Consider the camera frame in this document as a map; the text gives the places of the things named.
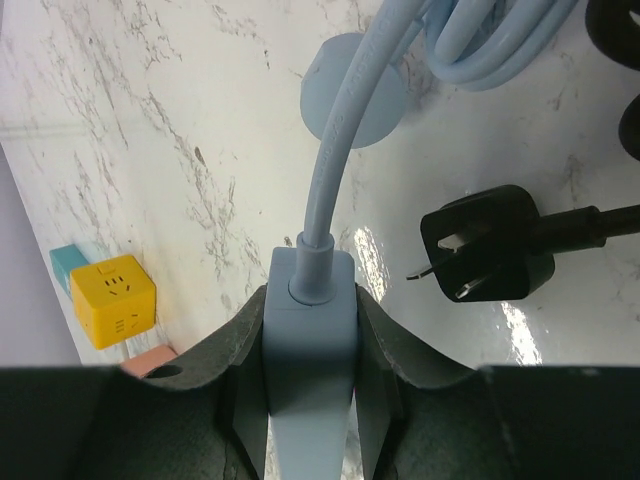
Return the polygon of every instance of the white marble surface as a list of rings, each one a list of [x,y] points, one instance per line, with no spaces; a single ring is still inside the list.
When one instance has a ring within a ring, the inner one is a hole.
[[[158,326],[137,353],[182,352],[266,280],[271,249],[303,221],[318,141],[300,119],[301,76],[321,42],[363,30],[379,0],[7,0],[0,139],[43,254],[134,254],[158,286]],[[618,120],[640,75],[591,46],[581,2],[509,85],[465,93],[405,65],[415,104],[354,151],[334,235],[359,281],[442,352],[485,362],[640,363],[640,237],[557,257],[554,278],[513,303],[455,305],[425,263],[421,217],[504,183],[544,213],[640,203],[640,164]],[[85,363],[93,350],[58,290]]]

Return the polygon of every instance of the black cable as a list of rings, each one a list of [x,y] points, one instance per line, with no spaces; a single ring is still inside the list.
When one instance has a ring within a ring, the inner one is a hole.
[[[604,247],[607,238],[640,233],[640,205],[600,212],[586,207],[540,218],[528,246],[533,255]]]
[[[640,233],[640,205],[601,212],[596,228],[604,238]]]

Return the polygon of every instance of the plug housing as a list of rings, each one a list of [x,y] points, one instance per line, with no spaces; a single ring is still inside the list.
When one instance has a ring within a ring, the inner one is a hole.
[[[540,214],[529,193],[504,185],[425,215],[422,240],[443,293],[454,302],[520,300],[547,282],[553,255],[527,237]]]
[[[358,351],[355,267],[333,255],[335,295],[304,305],[289,292],[297,249],[276,248],[264,308],[263,364],[284,479],[340,478]]]

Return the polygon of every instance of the light blue power cable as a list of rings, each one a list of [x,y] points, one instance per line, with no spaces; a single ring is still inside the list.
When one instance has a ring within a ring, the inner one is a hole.
[[[480,92],[499,87],[522,72],[547,46],[576,6],[578,0],[561,0],[549,10],[534,33],[500,68],[480,80],[459,85],[461,88]]]
[[[316,159],[304,231],[297,241],[296,273],[289,291],[300,303],[317,305],[333,295],[329,229],[351,145],[380,77],[426,3],[384,0],[340,86]]]
[[[491,0],[438,0],[426,19],[427,64],[442,81],[486,90],[521,72],[549,42],[577,0],[520,0],[491,37],[460,59]]]

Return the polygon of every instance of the black object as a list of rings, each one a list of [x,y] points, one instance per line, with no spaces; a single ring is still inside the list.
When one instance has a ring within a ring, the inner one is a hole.
[[[0,478],[264,478],[265,292],[144,380],[119,367],[0,369]]]
[[[585,25],[589,38],[604,55],[627,68],[640,70],[640,0],[590,0]]]
[[[554,254],[640,232],[640,206],[541,217],[525,189],[505,185],[424,216],[420,230],[432,265],[425,272],[434,272],[450,300],[518,300],[551,278]]]
[[[473,371],[355,288],[366,480],[640,475],[640,369]],[[263,478],[264,291],[156,378],[118,367],[0,369],[1,478]]]
[[[640,71],[640,0],[590,0],[585,23],[593,44],[604,55],[627,68]],[[620,143],[640,160],[640,96],[624,112],[618,129]]]
[[[627,153],[640,160],[640,95],[624,111],[618,127],[618,136]]]

